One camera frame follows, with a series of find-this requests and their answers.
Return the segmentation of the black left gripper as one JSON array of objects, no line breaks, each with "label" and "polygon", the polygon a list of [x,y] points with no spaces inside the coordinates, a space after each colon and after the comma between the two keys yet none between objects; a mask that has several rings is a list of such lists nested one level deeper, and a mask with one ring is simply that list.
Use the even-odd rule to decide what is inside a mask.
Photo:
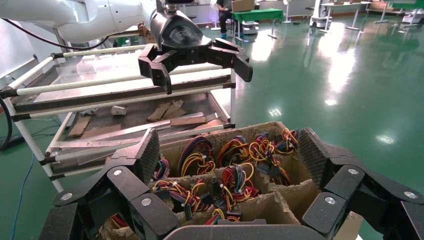
[{"label": "black left gripper", "polygon": [[138,57],[140,75],[172,94],[170,72],[177,66],[210,63],[231,68],[244,81],[251,82],[253,67],[243,48],[222,38],[204,36],[202,30],[181,11],[156,11],[150,31],[158,47],[149,43]]}]

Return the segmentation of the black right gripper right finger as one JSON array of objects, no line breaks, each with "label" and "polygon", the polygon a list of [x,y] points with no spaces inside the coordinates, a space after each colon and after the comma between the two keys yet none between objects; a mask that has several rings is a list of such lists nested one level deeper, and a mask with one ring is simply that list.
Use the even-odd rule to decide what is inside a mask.
[{"label": "black right gripper right finger", "polygon": [[370,170],[311,128],[299,132],[298,156],[319,189],[302,217],[304,226],[331,240],[353,212],[385,240],[423,239],[424,197],[417,190]]}]

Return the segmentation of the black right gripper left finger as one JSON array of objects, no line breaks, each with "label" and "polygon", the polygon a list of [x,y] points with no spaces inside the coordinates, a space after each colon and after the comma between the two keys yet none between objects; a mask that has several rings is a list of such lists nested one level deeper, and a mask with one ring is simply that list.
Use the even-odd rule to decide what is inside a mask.
[{"label": "black right gripper left finger", "polygon": [[139,143],[116,150],[100,171],[55,197],[40,239],[88,240],[116,214],[138,239],[164,239],[179,219],[148,186],[159,157],[159,135],[150,128]]}]

